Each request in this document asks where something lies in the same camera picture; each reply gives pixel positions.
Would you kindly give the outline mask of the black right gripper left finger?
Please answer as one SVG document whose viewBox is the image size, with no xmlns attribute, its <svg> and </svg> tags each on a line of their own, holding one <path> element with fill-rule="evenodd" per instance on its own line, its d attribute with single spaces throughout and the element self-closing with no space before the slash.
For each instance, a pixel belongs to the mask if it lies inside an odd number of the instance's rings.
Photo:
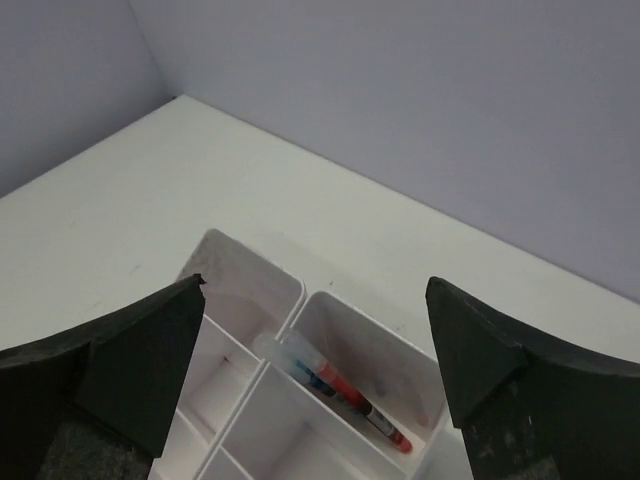
<svg viewBox="0 0 640 480">
<path fill-rule="evenodd" d="M 1 353 L 4 479 L 145 479 L 203 320 L 198 274 Z"/>
</svg>

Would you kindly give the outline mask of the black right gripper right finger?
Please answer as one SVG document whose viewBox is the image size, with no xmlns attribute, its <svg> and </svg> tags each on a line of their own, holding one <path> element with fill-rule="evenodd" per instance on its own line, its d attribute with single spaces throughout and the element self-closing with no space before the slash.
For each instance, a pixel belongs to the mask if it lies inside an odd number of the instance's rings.
<svg viewBox="0 0 640 480">
<path fill-rule="evenodd" d="M 429 279 L 446 399 L 476 479 L 636 479 L 639 366 Z"/>
</svg>

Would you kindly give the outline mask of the red pen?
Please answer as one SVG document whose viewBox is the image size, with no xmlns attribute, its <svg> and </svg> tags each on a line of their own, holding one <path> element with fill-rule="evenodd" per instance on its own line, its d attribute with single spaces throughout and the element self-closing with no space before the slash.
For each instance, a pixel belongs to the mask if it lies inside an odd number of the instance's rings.
<svg viewBox="0 0 640 480">
<path fill-rule="evenodd" d="M 411 441 L 371 401 L 350 383 L 328 361 L 319 368 L 309 368 L 315 377 L 329 385 L 347 403 L 375 427 L 396 450 L 409 454 L 413 450 Z"/>
</svg>

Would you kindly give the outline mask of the blue pen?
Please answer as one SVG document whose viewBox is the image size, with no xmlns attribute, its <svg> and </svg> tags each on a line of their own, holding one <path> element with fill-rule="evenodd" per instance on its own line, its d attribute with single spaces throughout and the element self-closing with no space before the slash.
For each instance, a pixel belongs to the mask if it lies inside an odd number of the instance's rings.
<svg viewBox="0 0 640 480">
<path fill-rule="evenodd" d="M 311 387 L 328 398 L 336 398 L 337 392 L 316 376 L 297 357 L 288 353 L 272 335 L 261 333 L 253 340 L 254 352 L 289 375 L 303 386 Z"/>
</svg>

